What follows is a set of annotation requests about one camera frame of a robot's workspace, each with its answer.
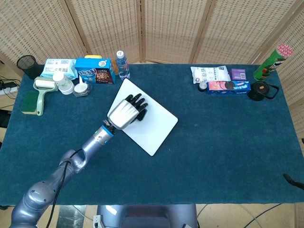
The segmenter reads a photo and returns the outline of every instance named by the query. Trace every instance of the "green sponge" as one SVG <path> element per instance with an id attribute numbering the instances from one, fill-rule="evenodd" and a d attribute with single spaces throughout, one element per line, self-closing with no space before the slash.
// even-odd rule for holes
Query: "green sponge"
<path id="1" fill-rule="evenodd" d="M 37 114 L 37 100 L 39 93 L 29 92 L 25 95 L 24 101 L 22 103 L 21 112 L 24 114 Z"/>

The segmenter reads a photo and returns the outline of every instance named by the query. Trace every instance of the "white cutting board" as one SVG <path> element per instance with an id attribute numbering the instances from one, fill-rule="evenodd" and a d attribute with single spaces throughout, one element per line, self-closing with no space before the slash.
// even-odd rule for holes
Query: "white cutting board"
<path id="1" fill-rule="evenodd" d="M 123 132 L 153 156 L 178 119 L 128 79 L 123 81 L 108 112 L 108 117 L 109 113 L 130 94 L 133 96 L 142 94 L 141 98 L 145 98 L 145 102 L 148 103 L 147 113 L 142 121 L 135 120 L 123 129 Z"/>

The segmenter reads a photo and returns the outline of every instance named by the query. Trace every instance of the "floor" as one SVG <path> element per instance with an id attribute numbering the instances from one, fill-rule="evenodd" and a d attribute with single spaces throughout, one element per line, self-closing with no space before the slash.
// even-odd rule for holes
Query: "floor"
<path id="1" fill-rule="evenodd" d="M 8 67 L 0 64 L 0 76 L 15 79 L 19 76 Z M 14 100 L 7 96 L 0 96 L 0 108 L 13 105 Z M 2 109 L 12 110 L 13 106 Z M 0 128 L 0 142 L 3 141 L 6 129 Z M 198 221 L 201 228 L 292 228 L 299 226 L 295 219 L 295 208 L 298 204 L 282 204 L 265 214 L 259 214 L 277 204 L 197 204 Z M 50 228 L 91 228 L 91 219 L 96 214 L 97 206 L 56 206 Z M 13 207 L 0 210 L 0 228 L 10 226 L 10 217 Z M 51 208 L 49 207 L 38 227 L 45 227 L 48 222 Z"/>

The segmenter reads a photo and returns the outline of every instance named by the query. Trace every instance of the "purple package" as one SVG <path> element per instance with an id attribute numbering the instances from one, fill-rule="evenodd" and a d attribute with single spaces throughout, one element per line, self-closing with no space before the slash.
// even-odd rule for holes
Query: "purple package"
<path id="1" fill-rule="evenodd" d="M 232 81 L 246 81 L 246 73 L 244 69 L 231 69 Z"/>

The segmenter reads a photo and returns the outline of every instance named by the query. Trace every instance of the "green pringles can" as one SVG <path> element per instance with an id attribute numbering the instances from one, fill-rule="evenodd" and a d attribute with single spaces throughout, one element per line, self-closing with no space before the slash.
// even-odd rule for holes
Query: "green pringles can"
<path id="1" fill-rule="evenodd" d="M 280 44 L 276 50 L 264 61 L 262 65 L 253 73 L 257 81 L 263 81 L 276 70 L 293 53 L 292 48 L 287 44 Z"/>

